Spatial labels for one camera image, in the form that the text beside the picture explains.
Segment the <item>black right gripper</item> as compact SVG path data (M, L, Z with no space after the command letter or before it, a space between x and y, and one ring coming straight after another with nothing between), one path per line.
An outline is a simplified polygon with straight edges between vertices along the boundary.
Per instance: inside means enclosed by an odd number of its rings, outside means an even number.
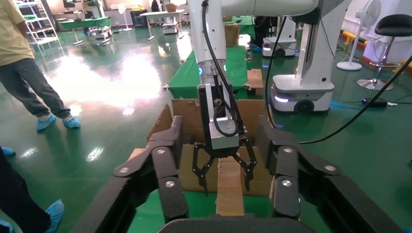
M192 172L197 176L199 185L204 188L205 196L208 196L206 174L213 165L214 158L233 157L234 160L244 170L244 182L247 191L250 191L250 181L254 178L254 168L257 165L256 156L252 143L247 137L239 139L239 134L227 137L228 134L234 133L237 129L237 123L224 104L218 104L218 91L222 86L216 86L213 83L201 84L197 87L199 94L199 103L201 109L201 120L204 131L204 144L195 143L192 157ZM237 155L240 144L244 144L249 156L249 163ZM198 151L204 149L209 155L209 159L202 168L198 167Z

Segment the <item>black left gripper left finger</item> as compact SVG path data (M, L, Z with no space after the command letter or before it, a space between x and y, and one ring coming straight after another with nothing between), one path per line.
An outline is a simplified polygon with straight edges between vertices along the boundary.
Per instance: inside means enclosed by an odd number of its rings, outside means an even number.
M158 190L165 225L189 217L178 167L183 147L183 118L154 133L146 150L118 166L113 177L71 230L73 233L125 233L137 208Z

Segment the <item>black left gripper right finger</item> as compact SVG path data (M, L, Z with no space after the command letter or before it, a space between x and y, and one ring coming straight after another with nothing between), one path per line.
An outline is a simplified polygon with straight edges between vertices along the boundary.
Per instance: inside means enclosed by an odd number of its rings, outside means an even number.
M334 233L400 233L399 227L340 168L304 150L292 133L257 119L257 148L273 177L275 217L298 220L299 199L315 205Z

